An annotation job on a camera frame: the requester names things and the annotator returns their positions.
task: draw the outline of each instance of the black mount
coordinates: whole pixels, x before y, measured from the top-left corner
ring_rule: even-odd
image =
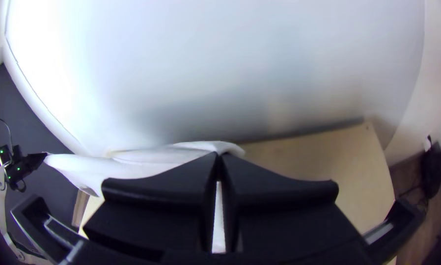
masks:
[[[222,183],[226,253],[211,253],[216,182]],[[54,264],[382,264],[423,215],[396,201],[372,243],[335,204],[338,185],[283,177],[210,153],[157,176],[102,184],[105,202],[84,226],[89,240],[32,196],[12,214]]]

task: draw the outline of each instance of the white fabric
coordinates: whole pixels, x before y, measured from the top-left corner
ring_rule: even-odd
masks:
[[[77,188],[102,196],[101,184],[107,178],[139,179],[155,176],[210,152],[242,156],[235,144],[220,141],[184,142],[152,149],[112,152],[109,158],[78,155],[48,155],[44,162],[62,173]]]

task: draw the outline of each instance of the wooden surface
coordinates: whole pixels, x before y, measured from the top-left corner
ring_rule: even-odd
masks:
[[[246,160],[286,177],[336,181],[340,189],[336,203],[360,233],[381,223],[394,202],[386,160],[369,123],[241,147]],[[102,202],[89,199],[83,225]]]

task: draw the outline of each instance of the robotic arm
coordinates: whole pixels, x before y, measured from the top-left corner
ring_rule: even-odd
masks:
[[[14,252],[16,258],[26,264],[51,265],[44,256],[37,252],[28,250],[22,244],[13,239],[6,227],[5,198],[8,189],[24,192],[26,185],[19,188],[18,182],[24,183],[23,179],[32,171],[37,169],[44,160],[46,153],[29,154],[23,157],[19,146],[13,147],[11,154],[7,146],[0,147],[0,232],[6,244]]]

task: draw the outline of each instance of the metal bracket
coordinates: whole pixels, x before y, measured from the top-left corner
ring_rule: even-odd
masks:
[[[6,209],[4,206],[6,192],[8,190],[8,185],[5,181],[5,173],[4,168],[5,165],[0,166],[0,232],[6,241],[6,244],[9,248],[14,252],[16,258],[23,263],[26,264],[36,264],[36,265],[51,265],[52,263],[46,259],[40,258],[38,256],[28,254],[25,251],[19,249],[16,244],[11,239],[10,234],[8,233],[6,227]]]

